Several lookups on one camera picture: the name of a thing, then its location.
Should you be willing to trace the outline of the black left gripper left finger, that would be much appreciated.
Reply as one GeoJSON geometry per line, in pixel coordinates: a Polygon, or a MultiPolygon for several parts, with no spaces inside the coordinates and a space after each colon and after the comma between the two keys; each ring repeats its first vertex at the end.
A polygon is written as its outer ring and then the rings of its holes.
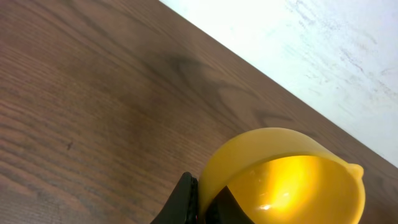
{"type": "Polygon", "coordinates": [[[198,181],[184,172],[159,214],[150,224],[196,224],[198,181]]]}

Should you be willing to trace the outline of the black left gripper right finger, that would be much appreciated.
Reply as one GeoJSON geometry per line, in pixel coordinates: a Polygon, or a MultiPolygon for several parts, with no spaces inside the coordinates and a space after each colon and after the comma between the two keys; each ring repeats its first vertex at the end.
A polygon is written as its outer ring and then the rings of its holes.
{"type": "Polygon", "coordinates": [[[213,199],[205,213],[206,224],[254,224],[244,213],[228,187],[213,199]]]}

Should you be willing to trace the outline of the yellow plastic measuring scoop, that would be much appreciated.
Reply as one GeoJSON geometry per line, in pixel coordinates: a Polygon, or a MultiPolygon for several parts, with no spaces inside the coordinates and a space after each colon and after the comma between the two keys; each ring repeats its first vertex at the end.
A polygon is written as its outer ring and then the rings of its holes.
{"type": "Polygon", "coordinates": [[[198,217],[228,189],[254,223],[358,223],[364,170],[291,129],[261,128],[224,143],[198,182],[198,217]]]}

